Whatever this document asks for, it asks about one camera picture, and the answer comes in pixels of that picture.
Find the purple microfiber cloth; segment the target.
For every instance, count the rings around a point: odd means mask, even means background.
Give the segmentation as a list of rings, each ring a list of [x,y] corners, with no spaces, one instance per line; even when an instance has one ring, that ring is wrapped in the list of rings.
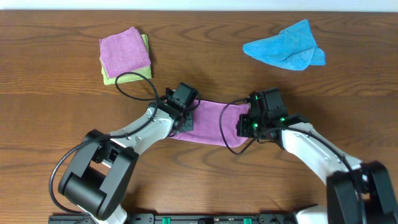
[[[203,100],[193,111],[193,130],[179,132],[172,139],[201,144],[225,146],[220,132],[219,119],[226,103]],[[241,146],[248,138],[237,135],[236,125],[241,114],[249,112],[250,105],[229,105],[222,116],[223,134],[230,148]]]

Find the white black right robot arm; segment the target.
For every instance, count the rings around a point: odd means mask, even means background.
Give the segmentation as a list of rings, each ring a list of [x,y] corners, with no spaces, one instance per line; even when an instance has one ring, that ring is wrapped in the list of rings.
[[[345,153],[299,114],[272,120],[242,114],[236,128],[240,136],[278,144],[326,185],[327,206],[297,211],[297,223],[397,223],[397,200],[386,167]]]

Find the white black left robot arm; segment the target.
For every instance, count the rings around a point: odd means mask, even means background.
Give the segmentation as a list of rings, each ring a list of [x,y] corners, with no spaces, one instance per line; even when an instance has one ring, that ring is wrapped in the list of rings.
[[[121,201],[139,156],[184,123],[192,100],[152,102],[126,127],[103,134],[94,129],[70,151],[73,155],[58,192],[100,223],[124,223]]]

